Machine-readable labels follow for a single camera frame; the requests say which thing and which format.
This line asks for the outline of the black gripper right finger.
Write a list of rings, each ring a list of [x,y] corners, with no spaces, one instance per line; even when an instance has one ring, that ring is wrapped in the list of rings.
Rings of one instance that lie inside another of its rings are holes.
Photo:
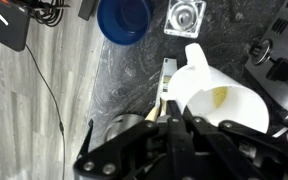
[[[201,117],[182,114],[167,102],[174,165],[188,162],[196,178],[288,179],[288,143],[233,121],[213,127]]]

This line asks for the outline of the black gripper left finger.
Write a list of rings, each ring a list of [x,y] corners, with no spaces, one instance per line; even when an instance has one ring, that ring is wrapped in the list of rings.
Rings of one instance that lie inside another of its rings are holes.
[[[141,121],[78,158],[75,179],[164,180],[165,139],[165,123]]]

